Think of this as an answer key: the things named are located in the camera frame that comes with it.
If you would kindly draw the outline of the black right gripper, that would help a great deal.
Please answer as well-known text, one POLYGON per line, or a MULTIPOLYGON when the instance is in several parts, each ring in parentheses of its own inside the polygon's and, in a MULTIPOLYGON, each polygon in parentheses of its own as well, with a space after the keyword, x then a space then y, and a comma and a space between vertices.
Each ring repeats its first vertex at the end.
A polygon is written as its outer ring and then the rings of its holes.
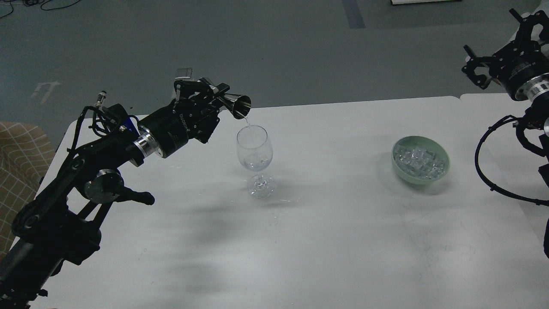
POLYGON ((494 55, 485 56, 476 55, 469 45, 464 45, 468 58, 462 73, 482 90, 486 90, 494 79, 512 100, 527 100, 525 84, 548 75, 548 58, 541 46, 549 41, 549 18, 544 10, 522 16, 511 8, 509 13, 519 23, 510 43, 494 55))

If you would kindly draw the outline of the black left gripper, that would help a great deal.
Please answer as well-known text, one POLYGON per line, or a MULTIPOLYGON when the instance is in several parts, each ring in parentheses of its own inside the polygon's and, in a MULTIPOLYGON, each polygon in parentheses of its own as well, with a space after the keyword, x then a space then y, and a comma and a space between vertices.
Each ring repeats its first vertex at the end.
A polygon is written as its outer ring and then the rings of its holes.
POLYGON ((220 121, 218 114, 232 112, 227 84, 215 86, 208 78, 181 79, 173 89, 175 98, 169 105, 139 121, 139 137, 133 144, 143 157, 156 153, 167 158, 191 139, 207 143, 220 121))

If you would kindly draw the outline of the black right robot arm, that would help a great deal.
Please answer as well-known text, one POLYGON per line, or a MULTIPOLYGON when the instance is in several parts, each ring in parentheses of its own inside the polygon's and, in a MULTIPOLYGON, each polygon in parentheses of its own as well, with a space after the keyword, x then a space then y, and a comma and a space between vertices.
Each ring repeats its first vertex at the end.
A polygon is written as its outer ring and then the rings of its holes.
POLYGON ((539 157, 549 156, 549 61, 543 53, 543 47, 548 45, 548 14, 538 10, 522 16, 515 9, 510 9, 509 13, 519 24, 514 37, 491 55, 485 56, 476 55, 473 49, 465 45, 463 48, 468 58, 461 71, 478 88, 484 90, 491 82, 496 82, 510 99, 516 102, 528 100, 530 106, 523 116, 506 115, 487 129, 476 146, 474 166, 490 191, 537 206, 548 206, 547 200, 521 196, 498 186, 485 176, 479 165, 484 142, 491 133, 508 123, 513 125, 516 139, 524 149, 539 157))

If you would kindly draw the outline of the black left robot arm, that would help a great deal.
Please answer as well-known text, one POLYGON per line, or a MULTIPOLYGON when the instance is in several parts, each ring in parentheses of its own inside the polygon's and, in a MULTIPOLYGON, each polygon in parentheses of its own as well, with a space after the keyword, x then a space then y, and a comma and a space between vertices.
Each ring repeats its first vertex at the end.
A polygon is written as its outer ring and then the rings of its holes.
POLYGON ((80 265, 100 249, 100 227, 115 202, 155 202, 150 192, 125 186, 120 166, 141 166, 153 153, 166 158, 191 139, 207 143, 226 109, 243 119, 251 99, 208 79, 176 79, 175 97, 138 120, 120 104, 104 107, 105 92, 86 106, 57 176, 12 221, 19 238, 1 261, 1 307, 28 309, 46 297, 43 285, 63 262, 80 265))

